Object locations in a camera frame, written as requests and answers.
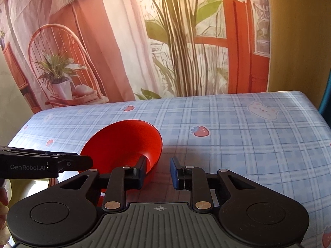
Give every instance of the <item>wooden cabinet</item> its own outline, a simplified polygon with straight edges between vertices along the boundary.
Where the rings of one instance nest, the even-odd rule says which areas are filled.
[[[34,93],[32,92],[28,81],[26,80],[21,68],[19,67],[19,64],[13,54],[10,44],[7,44],[7,46],[3,50],[3,54],[7,61],[9,70],[11,71],[13,78],[17,86],[19,87],[19,90],[21,91],[22,95],[24,96],[24,99],[30,106],[32,112],[34,114],[40,112],[41,109],[37,103]]]

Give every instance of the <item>potted plant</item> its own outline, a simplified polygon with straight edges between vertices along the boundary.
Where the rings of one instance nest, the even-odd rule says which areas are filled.
[[[87,69],[74,63],[74,59],[66,58],[63,54],[47,54],[43,51],[44,59],[37,61],[43,73],[38,77],[46,87],[52,86],[54,92],[61,98],[72,100],[72,77],[77,76],[76,70]]]

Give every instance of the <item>strawberry print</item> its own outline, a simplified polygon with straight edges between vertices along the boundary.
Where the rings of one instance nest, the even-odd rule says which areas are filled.
[[[206,137],[209,135],[209,130],[205,126],[195,126],[191,129],[191,133],[197,137]]]
[[[48,140],[46,146],[49,147],[53,144],[54,140]]]
[[[133,110],[133,109],[134,109],[134,106],[129,105],[129,106],[124,107],[124,108],[123,108],[123,111],[127,112],[127,111],[131,111],[131,110]]]
[[[322,244],[327,248],[331,244],[331,227],[326,227],[322,236]]]

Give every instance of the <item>blue plaid tablecloth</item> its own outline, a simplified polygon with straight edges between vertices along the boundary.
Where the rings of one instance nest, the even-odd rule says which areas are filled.
[[[331,130],[300,92],[54,108],[35,114],[9,146],[80,153],[97,131],[126,119],[153,124],[163,139],[153,181],[128,200],[189,201],[188,191],[171,185],[169,158],[177,156],[182,165],[208,173],[227,168],[297,200],[310,217],[302,244],[327,245],[322,238],[331,235]]]

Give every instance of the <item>human hand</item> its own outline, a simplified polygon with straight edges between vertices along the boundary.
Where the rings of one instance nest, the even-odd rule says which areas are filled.
[[[0,187],[0,248],[3,248],[10,238],[10,233],[6,222],[7,213],[9,211],[7,207],[8,203],[6,189],[4,187]]]

